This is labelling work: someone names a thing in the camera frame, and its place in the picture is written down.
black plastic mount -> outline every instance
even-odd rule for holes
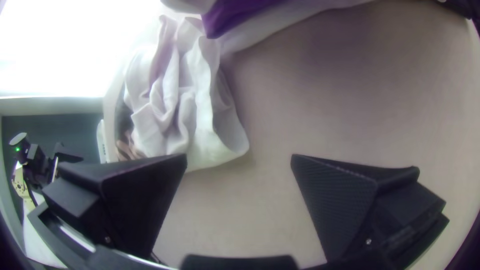
[[[291,168],[329,262],[380,249],[402,269],[424,251],[409,253],[412,245],[439,219],[446,220],[443,228],[448,223],[441,214],[445,201],[417,182],[417,167],[380,168],[294,154]]]
[[[186,168],[184,154],[62,162],[42,193],[56,216],[95,244],[148,258]]]

gray surface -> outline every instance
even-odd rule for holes
[[[187,173],[154,252],[325,262],[290,170],[299,153],[418,166],[450,223],[412,269],[444,269],[480,209],[480,45],[430,1],[381,0],[292,25],[224,62],[250,152]]]

textured black plastic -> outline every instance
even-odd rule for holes
[[[323,159],[303,155],[292,156],[291,169],[326,259],[339,259],[372,206],[377,183]]]
[[[345,255],[376,196],[415,183],[417,167],[380,168],[294,154],[291,169],[327,260]]]
[[[95,244],[148,258],[186,168],[184,154],[108,164],[61,162],[60,181],[46,187],[44,196],[56,215],[90,232],[86,236]],[[73,205],[86,199],[91,203]]]
[[[291,256],[220,258],[188,255],[181,270],[298,270]]]

white fabric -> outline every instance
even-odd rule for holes
[[[205,14],[215,4],[216,0],[161,0],[161,2],[178,12]]]
[[[222,54],[246,49],[319,12],[349,8],[373,0],[295,0],[276,5],[218,38]]]
[[[45,201],[40,194],[33,192],[38,204]],[[36,262],[55,268],[67,268],[48,248],[39,233],[35,230],[27,215],[30,211],[23,204],[23,241],[25,244],[25,255]]]
[[[193,17],[160,16],[158,43],[140,48],[125,74],[132,139],[147,157],[186,153],[187,171],[214,167],[249,149],[220,48]]]

purple fabric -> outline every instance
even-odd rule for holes
[[[256,14],[288,0],[218,0],[203,14],[206,36],[216,39]],[[438,4],[472,19],[480,33],[480,0],[449,0]]]
[[[285,1],[287,0],[218,0],[210,11],[201,16],[206,36],[209,39],[221,37],[257,13]]]

